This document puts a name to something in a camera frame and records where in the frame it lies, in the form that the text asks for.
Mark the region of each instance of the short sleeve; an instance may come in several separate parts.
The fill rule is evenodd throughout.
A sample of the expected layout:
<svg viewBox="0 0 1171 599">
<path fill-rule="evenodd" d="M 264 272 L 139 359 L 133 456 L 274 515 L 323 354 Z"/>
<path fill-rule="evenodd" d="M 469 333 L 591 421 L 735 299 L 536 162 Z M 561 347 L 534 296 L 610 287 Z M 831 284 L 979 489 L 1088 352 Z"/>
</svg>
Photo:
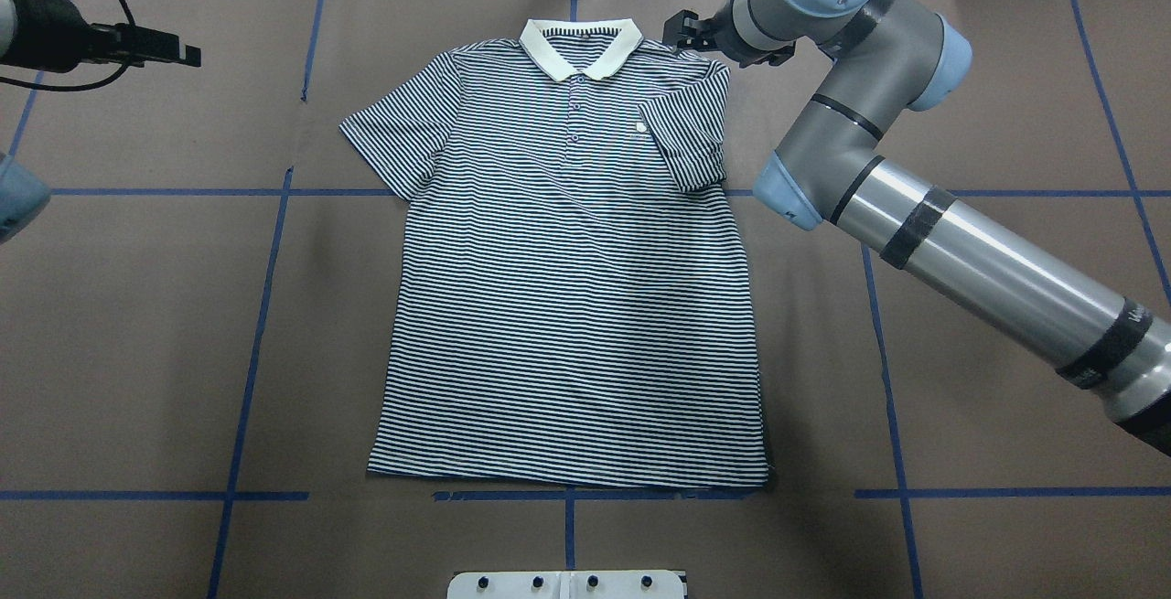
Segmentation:
<svg viewBox="0 0 1171 599">
<path fill-rule="evenodd" d="M 399 198 L 411 200 L 431 179 L 459 111 L 460 88 L 448 53 L 340 129 Z"/>
<path fill-rule="evenodd" d="M 728 69 L 712 64 L 706 77 L 638 104 L 663 161 L 682 192 L 724 181 L 724 102 Z"/>
</svg>

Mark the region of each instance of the cable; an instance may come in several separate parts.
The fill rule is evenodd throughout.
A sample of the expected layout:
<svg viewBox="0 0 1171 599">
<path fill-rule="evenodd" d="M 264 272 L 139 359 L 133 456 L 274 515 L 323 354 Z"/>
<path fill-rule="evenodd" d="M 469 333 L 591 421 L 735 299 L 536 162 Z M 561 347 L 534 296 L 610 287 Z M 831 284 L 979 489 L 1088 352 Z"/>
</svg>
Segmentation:
<svg viewBox="0 0 1171 599">
<path fill-rule="evenodd" d="M 133 36 L 138 32 L 138 27 L 137 23 L 135 23 L 135 15 L 130 13 L 130 5 L 126 4 L 126 0 L 118 0 L 118 4 L 122 5 L 122 13 L 126 15 L 126 23 L 130 25 L 129 29 L 130 36 Z M 130 56 L 129 58 L 126 58 L 125 62 L 122 63 L 121 67 L 117 68 L 117 70 L 108 75 L 108 77 L 98 80 L 98 82 L 88 83 L 88 85 L 37 85 L 36 82 L 25 82 L 23 80 L 15 80 L 13 77 L 0 77 L 0 82 L 4 82 L 5 85 L 25 87 L 28 88 L 29 90 L 41 90 L 41 91 L 96 90 L 97 88 L 109 85 L 110 82 L 114 82 L 118 77 L 122 77 L 122 74 L 125 74 L 126 69 L 130 69 L 130 64 L 133 61 L 135 57 Z"/>
</svg>

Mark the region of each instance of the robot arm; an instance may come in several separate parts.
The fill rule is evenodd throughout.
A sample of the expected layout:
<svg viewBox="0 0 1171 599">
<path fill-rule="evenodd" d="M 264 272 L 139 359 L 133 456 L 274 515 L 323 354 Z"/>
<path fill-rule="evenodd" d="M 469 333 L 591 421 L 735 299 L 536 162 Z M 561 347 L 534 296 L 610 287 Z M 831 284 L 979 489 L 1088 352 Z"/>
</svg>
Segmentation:
<svg viewBox="0 0 1171 599">
<path fill-rule="evenodd" d="M 1127 432 L 1171 454 L 1171 325 L 881 154 L 904 108 L 959 85 L 971 48 L 915 0 L 730 0 L 671 19 L 665 41 L 741 66 L 808 36 L 834 67 L 753 194 L 799 227 L 829 220 L 1100 395 Z"/>
<path fill-rule="evenodd" d="M 121 64 L 112 75 L 89 85 L 33 85 L 11 78 L 0 82 L 37 90 L 80 91 L 109 85 L 128 67 L 142 67 L 146 61 L 201 64 L 199 48 L 180 44 L 174 34 L 138 27 L 125 0 L 119 2 L 125 23 L 91 25 L 69 0 L 0 0 L 0 64 L 56 74 L 76 69 L 81 62 Z M 44 183 L 0 153 L 0 243 L 33 221 L 48 200 Z"/>
</svg>

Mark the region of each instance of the striped polo shirt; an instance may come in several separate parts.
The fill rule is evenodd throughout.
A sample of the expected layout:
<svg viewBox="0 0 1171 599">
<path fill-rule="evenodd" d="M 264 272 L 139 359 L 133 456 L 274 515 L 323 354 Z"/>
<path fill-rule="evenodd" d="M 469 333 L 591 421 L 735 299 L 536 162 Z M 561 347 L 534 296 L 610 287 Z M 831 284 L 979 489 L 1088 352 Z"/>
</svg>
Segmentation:
<svg viewBox="0 0 1171 599">
<path fill-rule="evenodd" d="M 727 82 L 631 20 L 532 20 L 343 121 L 410 202 L 369 470 L 766 481 Z"/>
</svg>

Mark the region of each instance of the shirt collar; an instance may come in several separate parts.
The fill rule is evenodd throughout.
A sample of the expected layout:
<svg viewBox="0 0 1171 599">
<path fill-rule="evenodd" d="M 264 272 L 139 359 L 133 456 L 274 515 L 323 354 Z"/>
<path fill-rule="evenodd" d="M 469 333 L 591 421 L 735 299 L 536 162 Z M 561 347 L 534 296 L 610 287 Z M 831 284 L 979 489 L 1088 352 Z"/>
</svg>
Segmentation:
<svg viewBox="0 0 1171 599">
<path fill-rule="evenodd" d="M 602 56 L 597 57 L 594 64 L 577 70 L 546 40 L 545 33 L 549 29 L 566 29 L 566 32 L 577 32 L 581 34 L 602 32 L 602 29 L 617 29 L 618 36 L 614 37 L 614 41 L 610 42 L 610 48 L 607 48 L 605 53 L 602 53 Z M 611 77 L 611 75 L 617 74 L 618 69 L 622 69 L 622 66 L 626 62 L 626 57 L 631 53 L 635 53 L 642 40 L 643 33 L 636 27 L 635 21 L 630 19 L 591 20 L 586 21 L 586 23 L 566 23 L 566 21 L 561 20 L 529 20 L 520 35 L 520 44 L 525 49 L 525 53 L 528 53 L 533 62 L 541 67 L 541 70 L 548 74 L 548 77 L 552 77 L 554 82 L 564 82 L 566 78 L 575 74 L 586 74 L 594 80 Z"/>
</svg>

